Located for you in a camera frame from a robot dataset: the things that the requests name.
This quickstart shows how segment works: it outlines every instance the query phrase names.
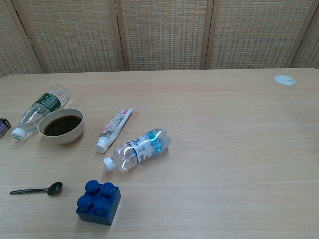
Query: blue and white bottle label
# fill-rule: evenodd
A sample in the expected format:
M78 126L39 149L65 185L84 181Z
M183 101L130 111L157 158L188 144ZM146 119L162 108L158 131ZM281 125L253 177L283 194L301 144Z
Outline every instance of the blue and white bottle label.
M153 143L150 142L146 135L133 139L128 142L128 144L136 152L138 158L137 163L140 163L155 154Z

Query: woven screen panel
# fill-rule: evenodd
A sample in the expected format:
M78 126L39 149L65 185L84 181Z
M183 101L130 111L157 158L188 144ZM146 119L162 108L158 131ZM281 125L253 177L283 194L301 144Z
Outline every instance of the woven screen panel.
M311 67L319 69L319 22L309 37L297 67Z
M37 73L35 64L4 1L0 1L0 77Z
M50 73L119 71L106 0L20 0Z
M281 68L312 0L220 0L210 69Z
M121 0L130 70L199 69L207 0Z

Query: white cap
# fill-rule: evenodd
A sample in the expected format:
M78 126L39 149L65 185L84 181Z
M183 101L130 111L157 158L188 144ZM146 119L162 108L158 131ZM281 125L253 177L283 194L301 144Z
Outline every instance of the white cap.
M16 128L11 135L17 140L24 140L28 136L28 133L21 128Z
M108 171L113 171L115 169L115 164L110 157L105 158L103 162Z
M106 138L100 137L98 143L95 145L95 150L98 153L105 153L109 146L109 141Z

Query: bowl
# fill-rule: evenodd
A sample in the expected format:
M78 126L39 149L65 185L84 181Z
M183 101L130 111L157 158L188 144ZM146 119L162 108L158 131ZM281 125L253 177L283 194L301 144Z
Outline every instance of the bowl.
M76 116L81 118L81 122L78 126L76 126L73 130L71 131L64 131L61 135L59 136L48 136L44 134L44 131L47 126L49 126L53 121L57 120L58 118L65 117L65 116ZM66 108L66 109L59 109L57 111L53 111L46 115L38 125L38 131L40 134L50 140L51 142L58 143L58 144L65 144L65 143L70 143L74 140L76 140L81 133L83 132L84 128L84 116L83 113L77 109L73 108Z

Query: black spoon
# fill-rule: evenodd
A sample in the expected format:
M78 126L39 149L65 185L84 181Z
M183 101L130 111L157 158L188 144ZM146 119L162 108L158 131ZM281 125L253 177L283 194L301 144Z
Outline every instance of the black spoon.
M10 194L21 194L21 193L31 193L31 192L47 192L49 195L56 194L61 191L63 184L61 182L53 183L49 188L36 188L36 189L22 189L17 191L12 191Z

